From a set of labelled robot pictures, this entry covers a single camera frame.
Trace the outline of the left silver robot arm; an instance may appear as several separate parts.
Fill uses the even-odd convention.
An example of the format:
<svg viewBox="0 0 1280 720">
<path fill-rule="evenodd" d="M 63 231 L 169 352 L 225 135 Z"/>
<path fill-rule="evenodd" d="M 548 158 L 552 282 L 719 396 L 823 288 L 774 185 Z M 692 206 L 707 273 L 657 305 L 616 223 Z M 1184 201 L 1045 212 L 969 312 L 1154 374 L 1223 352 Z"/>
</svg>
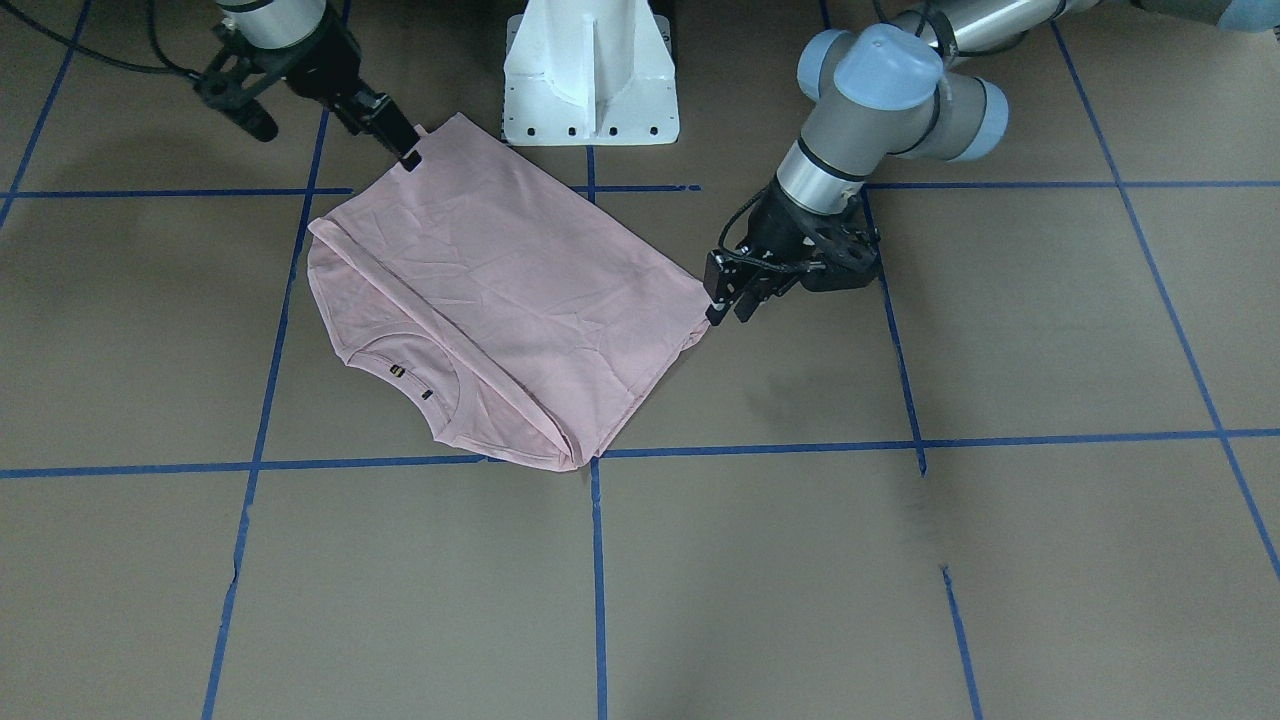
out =
<svg viewBox="0 0 1280 720">
<path fill-rule="evenodd" d="M 919 1 L 858 32 L 827 29 L 797 61 L 813 109 L 739 217 L 744 237 L 718 240 L 703 275 L 707 320 L 748 322 L 792 287 L 860 290 L 882 272 L 879 232 L 861 190 L 888 158 L 972 161 L 1009 126 L 1009 101 L 987 79 L 959 74 L 973 58 L 1016 47 L 1034 28 L 1089 1 Z"/>
</svg>

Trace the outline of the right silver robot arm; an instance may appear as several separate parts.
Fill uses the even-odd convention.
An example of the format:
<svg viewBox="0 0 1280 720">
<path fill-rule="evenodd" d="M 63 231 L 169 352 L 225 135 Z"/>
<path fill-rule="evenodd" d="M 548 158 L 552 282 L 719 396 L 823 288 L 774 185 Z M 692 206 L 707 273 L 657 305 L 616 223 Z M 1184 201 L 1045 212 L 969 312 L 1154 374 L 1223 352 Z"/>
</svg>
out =
<svg viewBox="0 0 1280 720">
<path fill-rule="evenodd" d="M 396 101 L 360 74 L 362 53 L 328 1 L 220 1 L 212 32 L 221 47 L 195 90 L 207 108 L 260 142 L 278 124 L 260 102 L 276 82 L 320 102 L 351 135 L 374 137 L 401 167 L 421 161 L 419 133 Z"/>
</svg>

